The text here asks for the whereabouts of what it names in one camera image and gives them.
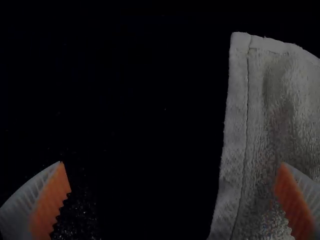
orange rubber pad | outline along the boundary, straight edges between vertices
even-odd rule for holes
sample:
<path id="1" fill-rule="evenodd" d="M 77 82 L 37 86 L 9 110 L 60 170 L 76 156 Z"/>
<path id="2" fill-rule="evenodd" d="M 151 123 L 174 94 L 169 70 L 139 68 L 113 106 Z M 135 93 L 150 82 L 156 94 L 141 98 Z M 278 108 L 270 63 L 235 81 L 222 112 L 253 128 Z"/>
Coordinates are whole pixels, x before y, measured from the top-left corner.
<path id="1" fill-rule="evenodd" d="M 288 226 L 292 229 L 291 235 L 295 240 L 314 239 L 315 224 L 312 213 L 296 180 L 284 163 L 278 169 L 274 193 L 285 211 L 285 217 L 289 220 Z"/>
<path id="2" fill-rule="evenodd" d="M 35 240 L 51 239 L 49 234 L 54 230 L 56 216 L 60 215 L 59 208 L 63 207 L 63 200 L 67 199 L 67 193 L 70 192 L 65 165 L 61 162 L 43 186 L 35 210 L 30 216 L 29 230 Z"/>

terry cloth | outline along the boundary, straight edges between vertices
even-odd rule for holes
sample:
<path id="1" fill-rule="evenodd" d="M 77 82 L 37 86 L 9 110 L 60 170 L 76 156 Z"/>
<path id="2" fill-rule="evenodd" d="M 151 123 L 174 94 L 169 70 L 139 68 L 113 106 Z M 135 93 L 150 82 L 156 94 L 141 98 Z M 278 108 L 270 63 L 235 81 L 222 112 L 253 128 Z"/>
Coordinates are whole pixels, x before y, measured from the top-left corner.
<path id="1" fill-rule="evenodd" d="M 208 240 L 293 239 L 274 195 L 285 162 L 320 182 L 320 60 L 235 32 L 219 190 Z"/>

white towel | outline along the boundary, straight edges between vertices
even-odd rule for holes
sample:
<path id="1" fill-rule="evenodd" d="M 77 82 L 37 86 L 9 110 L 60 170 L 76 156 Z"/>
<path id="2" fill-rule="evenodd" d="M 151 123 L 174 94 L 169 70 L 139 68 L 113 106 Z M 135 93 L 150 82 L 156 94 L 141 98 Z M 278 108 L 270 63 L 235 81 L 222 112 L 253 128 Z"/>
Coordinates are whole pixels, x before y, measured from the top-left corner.
<path id="1" fill-rule="evenodd" d="M 286 162 L 320 181 L 320 60 L 302 48 L 235 32 L 219 191 L 208 240 L 294 239 L 274 196 Z"/>

towel stitching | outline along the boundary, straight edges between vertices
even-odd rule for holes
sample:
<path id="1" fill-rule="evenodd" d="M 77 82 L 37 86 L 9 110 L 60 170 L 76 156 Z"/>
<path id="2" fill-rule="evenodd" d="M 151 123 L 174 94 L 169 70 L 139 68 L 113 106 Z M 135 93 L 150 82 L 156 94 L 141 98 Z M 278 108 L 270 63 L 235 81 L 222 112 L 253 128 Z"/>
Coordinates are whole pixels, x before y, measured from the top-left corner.
<path id="1" fill-rule="evenodd" d="M 238 217 L 239 217 L 240 204 L 241 204 L 241 200 L 242 200 L 243 186 L 244 186 L 245 160 L 246 160 L 246 153 L 247 153 L 247 146 L 248 146 L 247 141 L 248 141 L 248 112 L 249 112 L 249 51 L 250 51 L 251 42 L 252 42 L 252 36 L 250 35 L 248 51 L 246 53 L 247 98 L 246 98 L 246 120 L 245 120 L 245 147 L 244 147 L 244 157 L 243 157 L 243 162 L 242 162 L 242 181 L 241 181 L 241 190 L 240 190 L 240 198 L 239 198 L 238 209 L 237 209 L 237 212 L 236 212 L 235 221 L 234 221 L 234 224 L 233 224 L 233 228 L 232 228 L 232 232 L 231 232 L 231 236 L 230 236 L 229 240 L 232 239 L 234 231 L 235 231 L 235 228 L 236 228 L 236 223 L 237 223 L 237 220 L 238 220 Z"/>

black background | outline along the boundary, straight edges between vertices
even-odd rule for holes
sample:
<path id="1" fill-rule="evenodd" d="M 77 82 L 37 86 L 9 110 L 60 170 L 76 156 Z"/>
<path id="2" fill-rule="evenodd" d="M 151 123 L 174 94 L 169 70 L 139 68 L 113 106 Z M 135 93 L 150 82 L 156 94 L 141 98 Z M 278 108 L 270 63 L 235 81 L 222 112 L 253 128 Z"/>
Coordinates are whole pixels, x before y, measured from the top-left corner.
<path id="1" fill-rule="evenodd" d="M 319 39 L 292 19 L 263 14 L 232 23 L 223 14 L 67 16 L 2 26 L 1 203 L 63 161 L 71 188 L 88 189 L 97 202 L 102 239 L 206 239 L 232 32 L 316 56 Z"/>

